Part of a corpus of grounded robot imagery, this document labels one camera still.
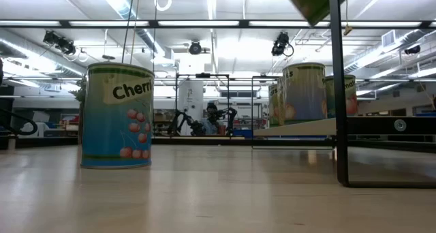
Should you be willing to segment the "green plant in ribbed pot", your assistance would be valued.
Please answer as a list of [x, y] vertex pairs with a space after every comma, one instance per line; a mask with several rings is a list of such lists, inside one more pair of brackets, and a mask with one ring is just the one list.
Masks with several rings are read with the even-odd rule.
[[84, 102], [86, 98], [87, 77], [82, 75], [81, 79], [76, 82], [77, 90], [70, 91], [75, 99], [79, 102], [79, 118], [78, 118], [78, 144], [82, 144], [83, 121], [84, 121]]

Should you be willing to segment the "Pears tin can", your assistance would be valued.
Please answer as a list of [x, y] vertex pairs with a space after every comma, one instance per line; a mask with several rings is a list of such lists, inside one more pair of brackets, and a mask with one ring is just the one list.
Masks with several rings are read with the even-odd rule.
[[269, 125], [270, 127], [279, 124], [279, 107], [278, 107], [278, 88], [277, 84], [272, 84], [268, 88], [268, 107], [269, 107]]

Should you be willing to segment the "white ceiling vent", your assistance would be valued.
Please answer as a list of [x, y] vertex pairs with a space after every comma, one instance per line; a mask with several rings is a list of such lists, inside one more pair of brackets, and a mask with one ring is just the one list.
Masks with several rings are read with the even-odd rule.
[[396, 42], [395, 30], [390, 30], [389, 32], [383, 34], [381, 37], [381, 44], [384, 48], [395, 45], [395, 42]]

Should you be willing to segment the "wooden shelf with black frame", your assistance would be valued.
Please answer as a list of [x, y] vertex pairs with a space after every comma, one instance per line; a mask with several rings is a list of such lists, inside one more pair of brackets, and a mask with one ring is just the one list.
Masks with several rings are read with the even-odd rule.
[[292, 125], [283, 125], [270, 129], [259, 129], [254, 136], [296, 136], [310, 135], [312, 131], [321, 131], [324, 135], [336, 138], [337, 180], [344, 187], [351, 188], [397, 188], [397, 189], [436, 189], [436, 183], [421, 182], [350, 182], [348, 168], [348, 128], [353, 124], [363, 124], [363, 117], [349, 119], [346, 113], [345, 80], [343, 71], [343, 45], [341, 4], [347, 0], [330, 0], [330, 30], [332, 35], [332, 62], [334, 78], [335, 118], [310, 121]]

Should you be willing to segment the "black ceiling device cluster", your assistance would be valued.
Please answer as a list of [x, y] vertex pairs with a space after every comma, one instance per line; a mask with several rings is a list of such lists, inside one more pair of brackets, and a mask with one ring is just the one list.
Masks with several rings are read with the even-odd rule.
[[71, 56], [76, 53], [74, 41], [57, 35], [54, 31], [47, 31], [44, 35], [43, 42], [49, 46], [60, 50], [64, 55]]

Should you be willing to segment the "Tomatoes tin can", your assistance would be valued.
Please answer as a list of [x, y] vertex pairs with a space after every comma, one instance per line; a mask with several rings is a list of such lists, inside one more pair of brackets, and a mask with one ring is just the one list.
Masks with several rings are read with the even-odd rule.
[[[345, 75], [345, 103], [347, 116], [355, 116], [358, 113], [358, 100], [356, 94], [356, 77], [354, 75]], [[334, 78], [328, 76], [325, 79], [326, 85], [326, 101], [328, 118], [335, 118], [335, 102], [334, 102]]]

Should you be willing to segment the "Oranges tin can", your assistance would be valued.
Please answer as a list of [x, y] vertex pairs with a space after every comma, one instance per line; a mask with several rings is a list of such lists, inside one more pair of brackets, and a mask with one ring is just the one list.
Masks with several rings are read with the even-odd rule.
[[315, 26], [330, 14], [330, 0], [291, 0], [306, 21]]

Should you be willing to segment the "black aluminium table frame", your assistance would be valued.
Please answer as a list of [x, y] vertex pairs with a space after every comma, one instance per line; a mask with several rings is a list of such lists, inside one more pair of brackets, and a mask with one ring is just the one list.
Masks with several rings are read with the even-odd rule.
[[[16, 148], [32, 148], [43, 146], [67, 146], [77, 145], [75, 137], [59, 138], [17, 138]], [[334, 148], [336, 142], [332, 140], [237, 140], [235, 139], [199, 139], [199, 138], [154, 138], [153, 144], [158, 145], [221, 145], [221, 146], [255, 146], [255, 147], [330, 147]], [[419, 153], [436, 154], [436, 144], [428, 142], [391, 142], [376, 140], [350, 140], [348, 147], [361, 147], [369, 149], [387, 149], [398, 151], [409, 151]]]

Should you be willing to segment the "thin black station frame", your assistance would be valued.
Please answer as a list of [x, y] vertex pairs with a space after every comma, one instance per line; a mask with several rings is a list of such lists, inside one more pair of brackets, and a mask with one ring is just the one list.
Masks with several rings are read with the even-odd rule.
[[[221, 82], [229, 91], [230, 76], [228, 74], [177, 74], [175, 80], [175, 110], [185, 112], [194, 120], [200, 121], [206, 113], [206, 88], [208, 83]], [[179, 136], [191, 136], [191, 128], [184, 124]]]

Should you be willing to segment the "Cherries tin can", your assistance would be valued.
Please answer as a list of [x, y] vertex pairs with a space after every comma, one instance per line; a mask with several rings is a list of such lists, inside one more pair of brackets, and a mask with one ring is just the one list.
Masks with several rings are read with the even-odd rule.
[[83, 168], [151, 165], [154, 73], [123, 63], [88, 66], [84, 101]]

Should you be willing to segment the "Peaches tin can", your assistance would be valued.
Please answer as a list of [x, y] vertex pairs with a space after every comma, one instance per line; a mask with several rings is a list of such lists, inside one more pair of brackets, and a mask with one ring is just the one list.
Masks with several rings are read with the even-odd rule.
[[325, 65], [297, 63], [283, 69], [284, 123], [327, 118]]

